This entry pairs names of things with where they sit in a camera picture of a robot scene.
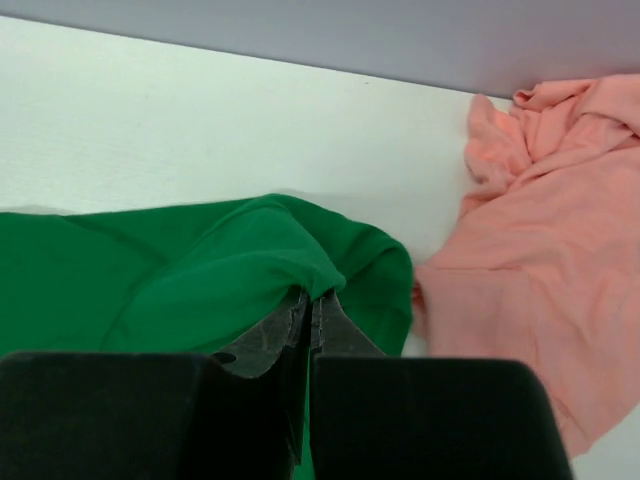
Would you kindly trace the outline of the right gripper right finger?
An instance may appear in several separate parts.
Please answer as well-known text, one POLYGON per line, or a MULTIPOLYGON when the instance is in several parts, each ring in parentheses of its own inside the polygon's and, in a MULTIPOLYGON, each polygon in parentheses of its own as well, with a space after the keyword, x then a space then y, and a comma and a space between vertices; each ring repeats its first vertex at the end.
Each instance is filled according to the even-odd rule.
POLYGON ((528 366, 388 356, 333 294, 313 305, 309 404, 319 479, 572 477, 528 366))

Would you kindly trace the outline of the green t-shirt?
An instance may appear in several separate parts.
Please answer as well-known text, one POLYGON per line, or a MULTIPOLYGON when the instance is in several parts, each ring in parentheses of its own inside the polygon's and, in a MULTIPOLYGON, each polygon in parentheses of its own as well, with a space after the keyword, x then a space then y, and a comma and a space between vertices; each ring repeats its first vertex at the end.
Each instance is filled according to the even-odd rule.
POLYGON ((15 352, 212 354, 293 289, 310 300, 302 456, 310 445, 311 317, 333 294, 401 357, 411 260, 385 232, 284 195, 89 215, 1 217, 1 361, 15 352))

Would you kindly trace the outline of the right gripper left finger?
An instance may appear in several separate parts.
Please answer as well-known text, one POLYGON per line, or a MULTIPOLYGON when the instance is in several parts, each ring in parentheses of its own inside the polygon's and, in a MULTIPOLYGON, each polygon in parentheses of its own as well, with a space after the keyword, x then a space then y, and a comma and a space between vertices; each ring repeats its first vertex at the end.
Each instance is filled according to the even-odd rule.
POLYGON ((291 290, 212 354, 15 352, 5 479, 289 479, 302 456, 310 300, 291 290))

